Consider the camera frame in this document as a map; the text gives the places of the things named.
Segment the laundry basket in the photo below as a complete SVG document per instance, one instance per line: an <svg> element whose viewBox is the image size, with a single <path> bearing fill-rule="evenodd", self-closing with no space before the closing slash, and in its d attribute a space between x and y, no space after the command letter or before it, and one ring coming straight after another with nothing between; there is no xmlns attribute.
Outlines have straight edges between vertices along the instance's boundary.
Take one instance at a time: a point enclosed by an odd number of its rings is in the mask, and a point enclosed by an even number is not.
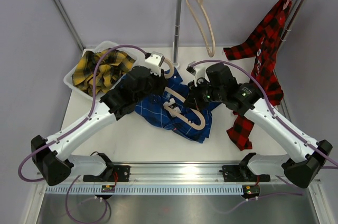
<svg viewBox="0 0 338 224"><path fill-rule="evenodd" d="M110 41L104 41L102 43L100 43L97 47L95 47L94 49L92 49L92 51L94 53L96 52L101 52L105 49L108 48L113 48L115 46L118 46L117 43L113 43ZM136 50L133 48L120 48L120 51L124 51L126 52L130 57L132 57L135 60L135 63L133 64L134 66L137 66L139 64L139 56L136 54ZM67 73L67 75L63 78L63 82L69 87L71 88L73 91L79 93L80 95L82 95L83 97L92 100L93 97L86 94L85 92L81 91L80 89L78 89L76 86L73 85L73 80L72 80L72 75L74 74L76 69L76 66L70 70L69 73ZM100 100L100 98L104 95L104 93L100 92L99 94L96 95L96 100Z"/></svg>

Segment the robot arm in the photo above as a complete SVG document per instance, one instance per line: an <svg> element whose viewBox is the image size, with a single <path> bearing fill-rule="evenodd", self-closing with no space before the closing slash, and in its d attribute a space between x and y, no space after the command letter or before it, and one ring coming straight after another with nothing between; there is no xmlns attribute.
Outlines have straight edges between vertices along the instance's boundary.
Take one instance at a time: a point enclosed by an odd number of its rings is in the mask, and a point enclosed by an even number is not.
<svg viewBox="0 0 338 224"><path fill-rule="evenodd" d="M287 152L282 156L263 156L248 154L240 163L243 176L269 174L287 177L295 185L306 188L323 167L325 158L316 153L308 145L316 146L324 154L329 155L332 145L328 141L318 142L306 135L276 109L273 115L262 99L262 93L254 83L238 84L229 67L217 63L205 69L201 66L189 68L195 74L195 80L189 83L189 95L185 105L194 109L203 109L209 102L224 103L229 109L236 111L264 129ZM307 140L304 144L298 137L287 130L277 119L278 116L298 135Z"/></svg>
<svg viewBox="0 0 338 224"><path fill-rule="evenodd" d="M102 181L107 181L112 176L114 165L105 154L76 156L71 153L97 131L133 112L136 104L146 96L161 95L167 85L164 71L161 70L163 62L163 55L152 53L145 60L146 67L133 67L114 89L102 96L90 117L88 112L46 139L38 135L31 140L32 152L56 141L33 157L34 164L48 185L57 185L68 176L92 175ZM63 139L59 141L58 138L62 135Z"/></svg>

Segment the yellow flannel shirt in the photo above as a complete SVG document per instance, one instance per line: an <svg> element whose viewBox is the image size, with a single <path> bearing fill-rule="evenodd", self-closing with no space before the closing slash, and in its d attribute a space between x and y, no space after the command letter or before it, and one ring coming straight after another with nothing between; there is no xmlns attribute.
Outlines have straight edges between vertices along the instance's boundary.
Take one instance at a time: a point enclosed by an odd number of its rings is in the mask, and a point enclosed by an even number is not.
<svg viewBox="0 0 338 224"><path fill-rule="evenodd" d="M86 51L78 63L74 74L72 75L73 85L83 92L93 95L93 73L99 59L108 49L93 53ZM126 52L111 51L101 62L96 75L96 94L102 91L108 92L115 82L126 74L133 67L135 60Z"/></svg>

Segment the white table surface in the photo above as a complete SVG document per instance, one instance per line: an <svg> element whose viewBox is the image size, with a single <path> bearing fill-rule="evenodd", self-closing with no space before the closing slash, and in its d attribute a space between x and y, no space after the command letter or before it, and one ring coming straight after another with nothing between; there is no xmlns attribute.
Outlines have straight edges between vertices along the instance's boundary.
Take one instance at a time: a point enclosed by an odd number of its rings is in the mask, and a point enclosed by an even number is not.
<svg viewBox="0 0 338 224"><path fill-rule="evenodd" d="M172 48L144 48L144 50L157 51L171 58ZM185 70L187 65L192 61L205 59L208 59L208 54L204 47L179 48L179 63L181 64L179 73L184 83L193 80L193 76ZM216 49L213 59L227 59L221 47ZM234 63L251 72L254 58L242 59ZM238 82L248 81L248 77L240 71L233 68L231 71ZM90 109L90 106L91 101L73 91L62 128L81 117ZM93 151L98 151L105 153L116 162L231 162L241 160L249 152L263 155L286 153L276 141L256 125L249 137L253 149L239 151L226 132L232 127L236 117L225 105L217 107L212 114L210 137L206 138L203 144L187 140L170 130L152 126L137 113L131 113L97 132L79 146L73 154L89 155Z"/></svg>

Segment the red plaid shirt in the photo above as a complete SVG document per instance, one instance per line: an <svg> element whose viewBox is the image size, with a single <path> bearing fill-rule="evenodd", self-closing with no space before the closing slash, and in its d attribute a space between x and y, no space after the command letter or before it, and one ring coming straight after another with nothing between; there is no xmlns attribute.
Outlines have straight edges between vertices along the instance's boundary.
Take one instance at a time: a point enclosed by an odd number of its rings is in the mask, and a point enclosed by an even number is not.
<svg viewBox="0 0 338 224"><path fill-rule="evenodd" d="M243 44L224 48L229 60L256 56L251 75L264 88L272 105L279 105L284 96L273 69L280 45L280 36L291 7L291 3L289 3L287 8L283 10L286 1L279 0ZM230 139L241 151L252 149L249 135L253 127L252 121L238 116L233 127L227 130Z"/></svg>

